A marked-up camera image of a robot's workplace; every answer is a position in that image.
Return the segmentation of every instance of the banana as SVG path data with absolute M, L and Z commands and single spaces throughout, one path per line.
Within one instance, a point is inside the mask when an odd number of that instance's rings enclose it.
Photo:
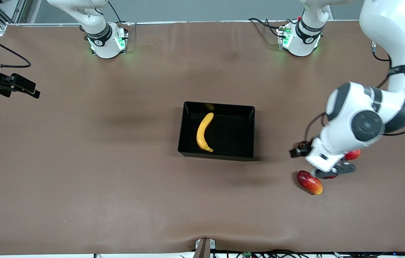
M 201 121 L 201 124 L 199 124 L 198 132 L 196 133 L 196 142 L 198 142 L 199 147 L 208 152 L 213 152 L 214 150 L 207 145 L 206 139 L 204 138 L 204 132 L 206 131 L 206 128 L 209 126 L 210 122 L 212 122 L 213 118 L 214 113 L 207 114 Z

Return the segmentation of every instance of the gray floor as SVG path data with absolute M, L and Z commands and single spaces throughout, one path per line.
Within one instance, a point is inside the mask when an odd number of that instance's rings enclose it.
M 259 19 L 285 20 L 301 15 L 298 0 L 110 0 L 120 18 L 128 22 L 220 21 Z M 338 19 L 358 19 L 362 0 L 349 5 L 334 6 Z M 109 5 L 101 8 L 107 21 L 117 18 Z M 74 19 L 51 6 L 46 0 L 37 13 L 36 23 L 73 23 Z

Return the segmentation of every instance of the brown tabletop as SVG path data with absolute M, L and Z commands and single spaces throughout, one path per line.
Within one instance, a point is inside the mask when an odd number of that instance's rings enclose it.
M 0 254 L 181 252 L 200 237 L 242 251 L 405 251 L 405 135 L 363 150 L 320 196 L 296 185 L 311 165 L 288 154 L 335 87 L 384 78 L 357 22 L 328 23 L 304 58 L 250 23 L 140 25 L 111 60 L 77 27 L 9 26 L 0 42 L 32 62 L 2 72 L 42 92 L 0 96 Z M 0 62 L 21 61 L 0 49 Z M 255 106 L 258 161 L 181 156 L 184 101 Z

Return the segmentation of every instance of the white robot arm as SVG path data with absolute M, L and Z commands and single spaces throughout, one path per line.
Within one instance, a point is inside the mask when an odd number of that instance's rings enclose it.
M 101 58 L 112 58 L 124 52 L 127 46 L 127 31 L 115 23 L 108 23 L 97 11 L 107 0 L 47 0 L 48 3 L 68 13 L 77 20 L 85 33 L 92 50 Z
M 349 82 L 333 91 L 325 110 L 329 124 L 309 152 L 300 153 L 316 167 L 314 176 L 319 178 L 355 170 L 338 162 L 346 153 L 405 126 L 405 0 L 365 0 L 360 26 L 391 58 L 388 88 Z
M 317 47 L 321 32 L 329 18 L 329 5 L 343 5 L 356 0 L 299 0 L 304 5 L 301 19 L 286 24 L 278 31 L 279 45 L 291 54 L 304 57 Z

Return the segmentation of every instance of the black tray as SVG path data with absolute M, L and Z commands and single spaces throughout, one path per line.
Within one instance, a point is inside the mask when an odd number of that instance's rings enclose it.
M 210 112 L 214 113 L 214 119 L 206 129 L 205 138 L 214 152 L 201 150 L 196 142 L 199 124 Z M 251 161 L 254 159 L 254 128 L 253 106 L 186 101 L 178 151 L 187 157 Z

